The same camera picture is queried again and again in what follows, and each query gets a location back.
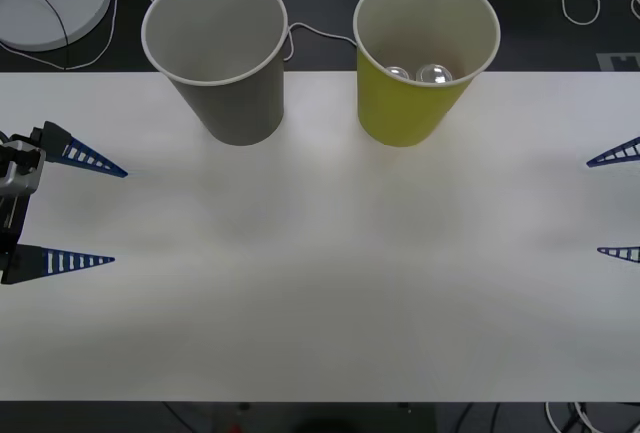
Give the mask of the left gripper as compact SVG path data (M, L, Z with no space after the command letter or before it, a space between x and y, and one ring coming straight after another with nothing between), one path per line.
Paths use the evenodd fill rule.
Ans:
M59 125L46 121L34 128L31 138L46 153L46 160L75 168L127 177L117 164L76 139ZM17 284L62 273L106 265L114 257L49 249L33 245L18 245L24 227L29 196L1 197L0 248L1 283Z

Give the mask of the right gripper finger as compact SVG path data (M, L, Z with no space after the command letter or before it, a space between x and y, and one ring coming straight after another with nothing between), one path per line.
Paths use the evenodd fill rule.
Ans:
M586 165L589 168L595 168L618 163L637 162L640 159L639 144L640 138L636 137L604 151L589 160Z
M628 262L640 262L640 247L598 247L597 251L609 257Z

